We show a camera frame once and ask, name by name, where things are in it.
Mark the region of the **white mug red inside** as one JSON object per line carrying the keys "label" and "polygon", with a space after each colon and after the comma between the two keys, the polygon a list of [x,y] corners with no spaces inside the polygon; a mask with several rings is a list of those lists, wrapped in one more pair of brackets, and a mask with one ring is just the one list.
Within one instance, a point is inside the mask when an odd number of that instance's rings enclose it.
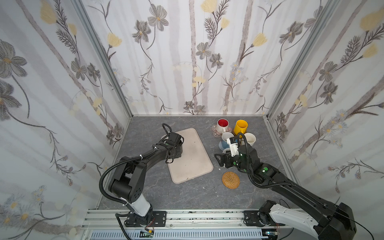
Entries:
{"label": "white mug red inside", "polygon": [[229,121],[227,119],[219,119],[216,125],[216,132],[220,135],[226,132],[230,132]]}

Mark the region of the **wicker rattan round coaster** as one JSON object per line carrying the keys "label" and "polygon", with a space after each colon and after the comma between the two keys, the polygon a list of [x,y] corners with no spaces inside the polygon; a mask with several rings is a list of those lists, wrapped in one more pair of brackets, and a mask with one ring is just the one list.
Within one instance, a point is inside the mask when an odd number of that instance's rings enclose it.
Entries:
{"label": "wicker rattan round coaster", "polygon": [[240,185],[240,178],[234,172],[226,172],[222,176],[223,185],[231,190],[234,190]]}

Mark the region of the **pink flower silicone coaster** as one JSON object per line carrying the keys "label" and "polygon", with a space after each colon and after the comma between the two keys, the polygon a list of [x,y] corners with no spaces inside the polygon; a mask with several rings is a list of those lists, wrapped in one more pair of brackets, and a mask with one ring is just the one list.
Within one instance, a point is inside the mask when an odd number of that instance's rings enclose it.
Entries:
{"label": "pink flower silicone coaster", "polygon": [[233,130],[227,126],[227,127],[221,127],[219,125],[212,126],[213,136],[215,138],[221,138],[223,133],[231,133]]}

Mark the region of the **beige rectangular serving tray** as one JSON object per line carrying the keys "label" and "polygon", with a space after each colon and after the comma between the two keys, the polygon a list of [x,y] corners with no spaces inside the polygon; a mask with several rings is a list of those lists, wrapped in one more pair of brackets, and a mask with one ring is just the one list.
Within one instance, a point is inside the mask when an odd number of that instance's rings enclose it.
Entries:
{"label": "beige rectangular serving tray", "polygon": [[184,137],[183,152],[168,164],[173,183],[181,184],[210,173],[214,166],[196,129],[185,129],[178,134]]}

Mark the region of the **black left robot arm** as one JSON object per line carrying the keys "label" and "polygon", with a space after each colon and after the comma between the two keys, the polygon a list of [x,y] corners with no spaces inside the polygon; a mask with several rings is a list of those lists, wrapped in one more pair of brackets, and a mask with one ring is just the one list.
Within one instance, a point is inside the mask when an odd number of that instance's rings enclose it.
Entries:
{"label": "black left robot arm", "polygon": [[132,158],[123,157],[101,175],[101,194],[130,210],[126,215],[128,226],[148,226],[154,221],[153,207],[142,194],[147,171],[161,161],[171,164],[180,158],[183,143],[184,137],[180,134],[168,132],[148,152]]}

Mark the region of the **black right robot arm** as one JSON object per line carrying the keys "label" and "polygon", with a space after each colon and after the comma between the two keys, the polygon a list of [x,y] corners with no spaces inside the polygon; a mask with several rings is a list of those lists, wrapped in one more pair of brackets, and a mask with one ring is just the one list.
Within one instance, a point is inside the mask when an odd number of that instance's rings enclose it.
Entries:
{"label": "black right robot arm", "polygon": [[266,201],[254,215],[245,215],[248,226],[286,225],[318,240],[352,240],[357,233],[352,209],[334,204],[309,192],[286,177],[270,164],[261,162],[258,153],[249,145],[240,146],[238,153],[215,154],[219,165],[235,167],[247,174],[250,182],[260,189],[270,189],[297,205],[301,211]]}

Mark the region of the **yellow mug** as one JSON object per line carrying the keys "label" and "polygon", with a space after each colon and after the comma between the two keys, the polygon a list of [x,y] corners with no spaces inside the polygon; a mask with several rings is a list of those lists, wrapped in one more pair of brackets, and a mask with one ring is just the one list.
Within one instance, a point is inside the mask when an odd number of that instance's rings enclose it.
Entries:
{"label": "yellow mug", "polygon": [[234,127],[234,135],[237,136],[239,133],[245,134],[247,132],[248,126],[249,124],[245,120],[237,120]]}

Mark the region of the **blue patterned mug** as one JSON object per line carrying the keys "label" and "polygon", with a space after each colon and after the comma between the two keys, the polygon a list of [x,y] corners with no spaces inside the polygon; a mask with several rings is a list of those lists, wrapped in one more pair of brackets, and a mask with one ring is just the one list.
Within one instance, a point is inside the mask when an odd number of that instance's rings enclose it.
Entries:
{"label": "blue patterned mug", "polygon": [[229,144],[227,143],[227,140],[229,139],[229,138],[232,138],[232,137],[234,137],[234,135],[231,133],[231,132],[224,132],[223,134],[222,134],[222,140],[221,140],[221,142],[219,143],[219,148],[223,151],[224,149],[227,149],[227,148],[229,148],[230,146],[229,146]]}

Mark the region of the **plain white mug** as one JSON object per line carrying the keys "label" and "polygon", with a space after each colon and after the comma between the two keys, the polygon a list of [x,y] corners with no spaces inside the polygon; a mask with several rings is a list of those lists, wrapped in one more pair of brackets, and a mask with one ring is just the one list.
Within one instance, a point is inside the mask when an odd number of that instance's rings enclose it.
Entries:
{"label": "plain white mug", "polygon": [[257,140],[256,136],[254,134],[251,134],[251,133],[245,133],[245,137],[246,137],[248,145],[250,145],[250,146],[253,146]]}

